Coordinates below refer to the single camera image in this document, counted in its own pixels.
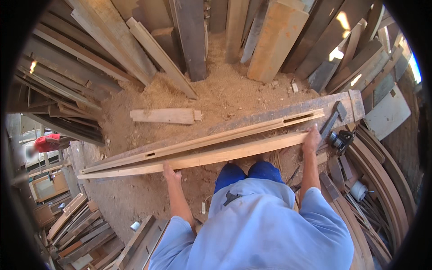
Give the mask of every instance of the dirt floor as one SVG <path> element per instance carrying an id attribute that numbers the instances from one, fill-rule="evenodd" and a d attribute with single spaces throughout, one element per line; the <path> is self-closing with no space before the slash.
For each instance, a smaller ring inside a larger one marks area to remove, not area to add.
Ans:
<path id="1" fill-rule="evenodd" d="M 188 99 L 180 92 L 165 73 L 157 73 L 152 84 L 143 92 L 139 92 L 131 84 L 120 82 L 124 91 L 103 101 L 102 114 L 97 116 L 109 144 L 101 148 L 88 143 L 72 142 L 67 152 L 72 158 L 75 173 L 78 174 L 84 166 L 99 161 L 104 155 L 110 157 L 179 133 L 193 132 L 226 120 L 319 96 L 314 90 L 308 89 L 307 85 L 297 81 L 293 74 L 278 73 L 272 83 L 266 84 L 249 80 L 246 77 L 249 62 L 235 65 L 224 63 L 224 36 L 209 35 L 209 55 L 206 62 L 209 76 L 204 81 L 191 83 L 199 96 L 196 101 Z M 298 93 L 293 92 L 291 83 L 298 84 Z M 203 119 L 189 126 L 133 122 L 130 118 L 129 111 L 132 109 L 155 108 L 194 108 L 201 110 Z M 287 181 L 301 164 L 300 149 L 300 145 L 292 146 L 267 155 L 267 160 L 281 170 L 284 181 Z M 239 160 L 240 167 L 245 172 L 253 163 L 254 157 Z M 201 214 L 201 203 L 213 194 L 214 181 L 224 164 L 216 163 L 182 170 L 184 194 L 193 216 L 201 222 L 207 220 L 207 213 Z M 301 167 L 292 185 L 300 182 L 302 169 Z M 326 165 L 320 165 L 319 169 L 325 170 Z M 168 193 L 162 173 L 90 182 L 85 183 L 84 188 L 125 243 L 133 235 L 129 227 L 134 221 L 141 222 L 149 214 L 156 218 L 170 217 Z"/>

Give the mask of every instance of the blue shorts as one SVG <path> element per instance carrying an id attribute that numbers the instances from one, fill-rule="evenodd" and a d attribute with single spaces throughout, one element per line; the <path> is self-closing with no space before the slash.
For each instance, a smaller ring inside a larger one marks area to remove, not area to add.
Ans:
<path id="1" fill-rule="evenodd" d="M 223 166 L 218 178 L 216 179 L 214 193 L 223 187 L 227 187 L 246 178 L 269 179 L 284 184 L 279 169 L 275 168 L 270 162 L 258 161 L 249 169 L 248 175 L 246 175 L 236 164 L 227 163 Z"/>

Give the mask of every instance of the sawdust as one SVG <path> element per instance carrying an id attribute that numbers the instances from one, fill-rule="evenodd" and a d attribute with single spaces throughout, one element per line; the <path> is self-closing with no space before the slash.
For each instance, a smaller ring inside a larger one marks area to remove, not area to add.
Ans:
<path id="1" fill-rule="evenodd" d="M 188 99 L 166 73 L 157 73 L 148 87 L 139 93 L 131 83 L 119 82 L 124 89 L 101 103 L 99 124 L 110 146 L 102 151 L 107 156 L 163 140 L 180 133 L 208 128 L 246 115 L 277 109 L 319 95 L 293 74 L 278 73 L 273 83 L 261 83 L 246 77 L 248 63 L 225 64 L 225 34 L 209 35 L 207 79 L 191 83 L 199 96 Z M 294 93 L 291 83 L 297 83 Z M 201 110 L 202 120 L 193 125 L 133 122 L 132 109 L 193 108 Z"/>

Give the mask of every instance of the person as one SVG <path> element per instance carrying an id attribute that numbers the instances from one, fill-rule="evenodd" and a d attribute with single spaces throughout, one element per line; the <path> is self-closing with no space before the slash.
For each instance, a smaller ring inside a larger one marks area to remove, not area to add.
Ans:
<path id="1" fill-rule="evenodd" d="M 257 162 L 246 176 L 228 163 L 198 235 L 181 173 L 165 161 L 172 218 L 149 269 L 349 269 L 353 241 L 321 195 L 316 158 L 321 136 L 316 125 L 308 131 L 298 213 L 294 192 L 273 165 Z"/>
<path id="2" fill-rule="evenodd" d="M 70 142 L 74 140 L 76 139 L 66 135 L 52 133 L 37 138 L 33 144 L 30 144 L 25 148 L 25 152 L 28 157 L 31 157 L 38 152 L 43 153 L 59 149 L 66 149 L 69 147 Z"/>

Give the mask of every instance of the stacked lumber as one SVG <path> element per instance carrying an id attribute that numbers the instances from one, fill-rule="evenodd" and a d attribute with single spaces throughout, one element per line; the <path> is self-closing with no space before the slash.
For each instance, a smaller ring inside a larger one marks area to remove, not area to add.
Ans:
<path id="1" fill-rule="evenodd" d="M 56 132 L 103 146 L 90 111 L 101 110 L 100 101 L 122 90 L 116 79 L 143 84 L 128 75 L 71 12 L 58 0 L 36 25 L 19 60 L 6 111 L 28 114 Z"/>
<path id="2" fill-rule="evenodd" d="M 45 230 L 39 234 L 35 239 L 53 269 L 55 265 L 63 269 L 105 269 L 125 248 L 103 220 L 96 203 L 82 193 L 65 206 L 48 235 Z"/>

